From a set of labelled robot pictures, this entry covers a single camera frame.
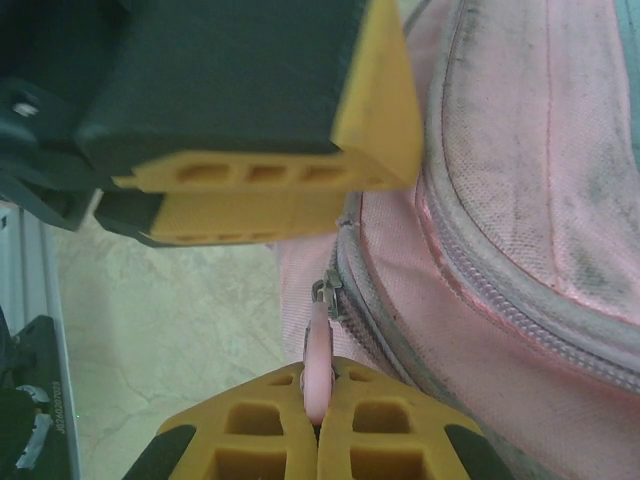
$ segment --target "beige tile floor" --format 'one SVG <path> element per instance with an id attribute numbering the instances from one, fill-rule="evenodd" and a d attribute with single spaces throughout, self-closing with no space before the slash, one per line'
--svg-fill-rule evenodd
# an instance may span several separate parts
<path id="1" fill-rule="evenodd" d="M 55 240 L 85 479 L 122 478 L 166 418 L 283 364 L 266 248 L 154 250 L 94 221 Z"/>

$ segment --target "pink backpack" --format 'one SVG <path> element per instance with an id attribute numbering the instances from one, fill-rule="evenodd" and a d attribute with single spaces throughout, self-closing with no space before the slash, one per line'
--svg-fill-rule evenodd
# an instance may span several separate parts
<path id="1" fill-rule="evenodd" d="M 335 354 L 469 414 L 518 478 L 640 478 L 640 176 L 615 2 L 431 0 L 407 29 L 423 172 L 352 194 L 337 235 L 276 246 L 287 354 L 328 272 Z"/>

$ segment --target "pink fabric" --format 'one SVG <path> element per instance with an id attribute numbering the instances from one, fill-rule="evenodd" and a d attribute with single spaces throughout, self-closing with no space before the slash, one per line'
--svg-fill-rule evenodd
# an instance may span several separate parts
<path id="1" fill-rule="evenodd" d="M 421 101 L 427 98 L 452 1 L 432 0 L 408 38 Z M 458 187 L 469 201 L 470 216 L 505 255 L 541 283 L 618 319 L 640 323 L 640 242 L 631 228 L 638 220 L 637 172 L 623 182 L 621 191 L 610 189 L 616 169 L 631 172 L 626 166 L 632 160 L 613 3 L 532 0 L 524 2 L 527 8 L 511 0 L 467 3 L 477 7 L 479 16 L 502 14 L 493 17 L 495 35 L 483 32 L 477 37 L 486 42 L 483 48 L 475 45 L 485 57 L 465 57 L 471 63 L 489 62 L 495 71 L 481 69 L 484 77 L 454 78 L 461 82 L 457 91 L 470 89 L 464 96 L 477 103 L 456 110 L 455 99 L 448 99 L 447 125 L 458 130 L 447 135 L 458 139 L 455 154 L 469 159 L 454 168 L 462 169 L 456 179 L 467 177 Z M 539 45 L 505 42 L 507 37 L 499 32 L 509 29 L 520 32 L 523 42 L 546 39 L 550 54 L 542 55 Z M 467 33 L 473 42 L 472 29 Z M 576 42 L 580 45 L 575 51 L 563 51 Z M 589 81 L 580 78 L 582 62 L 604 58 L 603 49 L 610 58 L 601 74 Z M 526 51 L 534 57 L 522 58 Z M 514 68 L 525 64 L 522 71 Z M 550 67 L 554 75 L 549 77 Z M 619 101 L 615 112 L 612 95 Z M 495 116 L 487 118 L 487 111 Z M 575 125 L 579 131 L 570 127 Z M 525 136 L 514 138 L 516 130 Z M 513 176 L 514 152 L 535 157 L 522 161 L 518 178 Z M 524 197 L 514 190 L 534 184 L 529 201 L 516 205 Z M 361 217 L 370 270 L 413 349 L 476 418 L 553 472 L 568 479 L 637 479 L 640 396 L 539 350 L 472 298 L 449 271 L 432 235 L 424 188 L 420 181 L 408 192 L 366 193 Z M 620 216 L 625 208 L 630 219 L 626 224 Z M 533 216 L 530 225 L 535 228 L 527 230 L 523 216 Z M 292 360 L 302 358 L 310 288 L 324 274 L 334 242 L 335 235 L 328 235 L 276 246 L 285 349 Z M 579 258 L 578 252 L 584 255 Z M 585 281 L 587 264 L 605 272 L 601 284 Z M 339 327 L 334 327 L 334 335 L 337 355 L 371 366 Z"/>

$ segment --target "yellow plastic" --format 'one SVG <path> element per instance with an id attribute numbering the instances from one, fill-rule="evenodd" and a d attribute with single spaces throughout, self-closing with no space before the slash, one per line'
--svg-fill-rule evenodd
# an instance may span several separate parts
<path id="1" fill-rule="evenodd" d="M 368 2 L 353 58 L 331 135 L 338 153 L 183 151 L 141 164 L 115 183 L 150 193 L 411 187 L 424 132 L 396 2 Z"/>
<path id="2" fill-rule="evenodd" d="M 166 195 L 146 234 L 171 245 L 269 243 L 337 230 L 344 194 L 280 192 Z"/>
<path id="3" fill-rule="evenodd" d="M 300 393 L 302 364 L 282 368 L 167 420 L 196 433 L 171 480 L 464 480 L 444 427 L 468 417 L 356 362 L 337 380 L 317 444 Z"/>

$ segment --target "rectangular hole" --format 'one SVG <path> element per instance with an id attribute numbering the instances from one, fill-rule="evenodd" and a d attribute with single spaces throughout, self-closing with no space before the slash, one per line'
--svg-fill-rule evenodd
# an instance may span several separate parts
<path id="1" fill-rule="evenodd" d="M 256 241 L 256 242 L 270 242 L 271 240 L 274 240 L 276 237 L 278 236 L 277 233 L 254 233 L 251 236 L 251 240 Z"/>
<path id="2" fill-rule="evenodd" d="M 276 378 L 269 382 L 269 385 L 272 387 L 286 387 L 287 385 L 291 385 L 293 383 L 293 375 L 283 375 L 280 378 Z"/>
<path id="3" fill-rule="evenodd" d="M 178 243 L 194 244 L 205 243 L 210 241 L 210 239 L 206 235 L 180 235 L 175 238 L 175 241 Z"/>
<path id="4" fill-rule="evenodd" d="M 219 449 L 212 480 L 284 480 L 287 453 Z"/>
<path id="5" fill-rule="evenodd" d="M 393 452 L 381 449 L 351 449 L 354 480 L 428 480 L 420 451 Z"/>
<path id="6" fill-rule="evenodd" d="M 284 435 L 280 411 L 273 405 L 240 403 L 229 412 L 225 433 L 260 437 Z"/>
<path id="7" fill-rule="evenodd" d="M 218 240 L 221 242 L 239 242 L 242 240 L 241 233 L 228 233 L 225 235 L 218 235 Z"/>
<path id="8" fill-rule="evenodd" d="M 308 185 L 331 185 L 338 183 L 346 174 L 341 167 L 309 167 L 300 177 Z"/>
<path id="9" fill-rule="evenodd" d="M 220 185 L 227 182 L 229 165 L 191 165 L 180 170 L 176 179 L 188 185 Z"/>
<path id="10" fill-rule="evenodd" d="M 353 431 L 359 433 L 411 433 L 409 415 L 398 403 L 368 401 L 356 406 Z"/>
<path id="11" fill-rule="evenodd" d="M 260 184 L 276 184 L 283 182 L 286 176 L 286 167 L 260 165 L 251 168 L 247 177 L 247 182 Z"/>
<path id="12" fill-rule="evenodd" d="M 349 370 L 349 378 L 354 382 L 370 382 L 371 378 L 358 370 Z"/>
<path id="13" fill-rule="evenodd" d="M 371 188 L 379 188 L 384 185 L 384 180 L 382 180 L 381 178 L 370 178 L 369 180 L 367 180 L 367 185 Z"/>

